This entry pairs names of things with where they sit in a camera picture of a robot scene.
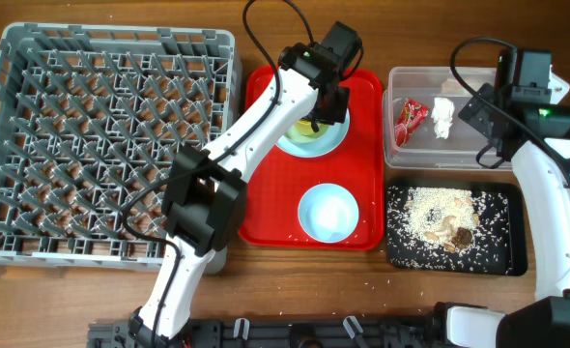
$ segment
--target light blue bowl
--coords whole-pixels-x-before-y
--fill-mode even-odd
[[[335,123],[329,126],[328,130],[317,138],[317,140],[307,141],[307,142],[297,142],[293,141],[287,135],[283,135],[278,138],[276,146],[283,150],[284,152],[304,159],[312,159],[319,156],[323,156],[330,151],[336,149],[337,146],[345,139],[347,131],[350,128],[350,110],[347,110],[345,114],[345,121],[340,123]]]
[[[348,238],[358,224],[356,199],[335,184],[319,184],[308,190],[298,205],[300,226],[312,239],[337,243]]]

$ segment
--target transparent bin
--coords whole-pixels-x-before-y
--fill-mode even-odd
[[[458,68],[459,74],[475,90],[483,83],[494,82],[494,68]],[[444,97],[455,105],[452,127],[447,139],[436,138],[431,111],[434,99]],[[394,168],[485,170],[476,163],[476,154],[487,145],[487,139],[458,117],[459,111],[471,98],[449,67],[396,67],[390,71],[388,88],[384,93],[385,161]],[[429,115],[412,134],[412,138],[398,147],[394,125],[406,99],[422,102],[429,107]],[[498,161],[491,149],[481,162]],[[511,170],[509,162],[496,170]]]

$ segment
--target wooden table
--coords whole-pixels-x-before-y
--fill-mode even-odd
[[[14,21],[222,28],[238,40],[245,76],[265,64],[243,30],[244,1],[68,1],[0,0],[0,37]],[[359,0],[299,1],[299,6],[316,38],[336,19],[355,28],[366,50],[361,66],[375,72],[384,85],[395,66],[447,66],[454,46],[472,36],[548,48],[554,54],[554,72],[570,82],[570,2]],[[284,46],[306,41],[299,19],[276,1],[255,4],[249,23],[274,58]],[[497,48],[483,45],[468,49],[459,62],[492,67],[496,59]],[[570,104],[570,94],[565,102]],[[511,174],[476,177],[514,182]],[[417,314],[437,301],[509,312],[534,299],[530,238],[528,246],[529,271],[502,277],[398,270],[386,263],[383,246],[369,252],[270,249],[236,239],[224,271],[202,280],[191,314],[335,319]],[[128,317],[146,302],[156,276],[102,269],[0,268],[0,347],[84,347],[89,323]]]

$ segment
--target gray dish rack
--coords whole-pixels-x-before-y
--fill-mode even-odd
[[[0,264],[159,269],[163,246],[132,238],[121,207],[166,177],[181,146],[200,148],[232,125],[241,80],[223,30],[6,28]],[[163,235],[162,195],[138,204],[130,222]]]

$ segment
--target black cable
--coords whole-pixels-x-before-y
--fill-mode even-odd
[[[132,228],[129,225],[128,215],[130,214],[130,210],[132,210],[132,207],[135,204],[137,204],[140,200],[145,198],[151,192],[153,192],[153,191],[155,191],[155,190],[157,190],[157,189],[159,189],[159,188],[161,188],[161,187],[163,187],[169,183],[180,180],[187,175],[192,175],[192,174],[199,173],[199,172],[205,171],[207,169],[210,169],[212,166],[216,165],[217,163],[219,163],[223,159],[234,154],[236,149],[252,133],[254,133],[262,125],[262,123],[270,116],[270,114],[272,113],[272,111],[276,107],[278,100],[280,99],[280,92],[281,92],[281,80],[280,80],[280,75],[278,74],[278,69],[276,68],[276,65],[274,64],[274,62],[272,61],[272,59],[270,58],[270,56],[268,55],[268,53],[266,52],[264,47],[259,43],[257,38],[255,38],[255,35],[253,35],[253,33],[250,30],[250,28],[248,27],[248,23],[246,21],[246,13],[248,12],[249,7],[254,2],[255,2],[255,0],[249,0],[246,3],[246,6],[244,6],[244,10],[242,11],[242,24],[244,25],[244,30],[246,31],[246,34],[248,34],[249,38],[253,41],[255,46],[257,46],[257,48],[260,50],[262,55],[266,58],[266,60],[268,61],[268,64],[270,65],[270,67],[272,69],[272,73],[274,74],[274,82],[275,82],[276,86],[275,86],[275,90],[274,90],[274,97],[271,100],[271,104],[268,106],[268,108],[266,109],[264,114],[259,118],[259,120],[257,120],[257,122],[240,137],[240,139],[238,139],[234,144],[232,144],[232,146],[230,148],[225,150],[220,156],[218,156],[216,159],[214,159],[211,164],[196,168],[194,170],[188,170],[187,172],[181,173],[175,177],[169,177],[169,178],[166,178],[166,179],[163,179],[163,180],[160,180],[160,181],[157,181],[155,183],[150,184],[149,186],[143,188],[143,190],[141,190],[134,198],[132,198],[129,201],[129,203],[127,203],[124,206],[124,209],[122,210],[122,224],[123,224],[124,228],[126,228],[126,230],[130,233],[130,235],[132,235],[133,237],[135,237],[137,239],[141,239],[141,240],[145,240],[145,241],[149,241],[149,242],[166,244],[166,245],[172,247],[176,253],[176,259],[174,260],[174,264],[173,264],[171,274],[169,275],[167,282],[165,284],[165,287],[162,290],[162,296],[160,297],[160,302],[158,303],[158,307],[157,307],[157,313],[155,315],[155,320],[154,320],[153,329],[152,329],[152,336],[150,339],[151,346],[153,348],[156,347],[156,332],[157,332],[157,327],[158,327],[158,320],[160,319],[160,313],[162,312],[162,308],[163,308],[165,299],[167,298],[167,295],[169,293],[169,288],[171,287],[171,283],[173,282],[174,274],[178,271],[178,268],[180,266],[180,260],[182,259],[182,253],[180,252],[180,249],[175,244],[173,244],[170,241],[167,241],[164,238],[148,236],[148,235],[141,234],[141,233],[137,232],[134,228]],[[304,17],[304,15],[302,14],[302,12],[300,11],[300,9],[298,7],[296,7],[289,0],[285,0],[284,2],[286,4],[288,4],[289,6],[291,6],[299,14],[300,18],[304,22],[304,26],[306,27],[309,39],[310,39],[311,43],[313,43],[313,35],[311,33],[310,26],[308,25],[308,22],[307,22],[306,18]]]
[[[364,47],[362,45],[360,45],[360,55],[358,56],[358,60],[356,61],[356,64],[354,65],[354,67],[352,68],[352,70],[350,71],[350,73],[348,73],[346,76],[341,77],[341,81],[345,81],[346,79],[352,77],[352,75],[356,72],[356,70],[358,69],[358,66],[360,65],[360,62],[362,61],[362,56],[364,55]]]
[[[562,165],[562,158],[559,156],[559,154],[554,149],[552,149],[552,147],[549,146],[545,142],[545,140],[543,140],[540,136],[538,136],[531,129],[526,127],[526,125],[524,125],[521,121],[517,120],[516,118],[514,118],[513,116],[511,116],[510,114],[508,114],[504,110],[500,109],[499,107],[493,105],[491,102],[486,101],[484,98],[482,98],[478,94],[478,92],[476,92],[473,88],[471,88],[469,86],[469,84],[457,73],[457,68],[455,67],[455,60],[457,58],[457,54],[465,46],[467,46],[469,44],[475,44],[475,43],[501,44],[501,45],[504,45],[504,46],[511,48],[511,49],[517,49],[517,46],[515,46],[514,44],[507,43],[507,42],[504,42],[502,40],[493,39],[493,38],[473,38],[473,39],[465,40],[464,42],[460,43],[455,48],[454,51],[452,51],[452,55],[450,56],[450,70],[452,71],[452,74],[454,75],[455,79],[457,81],[459,81],[459,83],[463,86],[463,88],[465,88],[468,92],[470,92],[470,94],[472,94],[476,99],[478,99],[480,102],[482,102],[486,106],[492,108],[497,113],[504,116],[508,121],[510,121],[515,126],[517,126],[521,131],[523,131],[527,135],[527,137],[535,145],[537,145],[547,156],[549,156],[556,163],[557,167],[559,168],[559,171],[561,172],[562,176],[564,177],[564,180],[566,180],[567,187],[570,189],[570,173],[568,173],[566,171],[566,169],[564,168],[564,166]]]

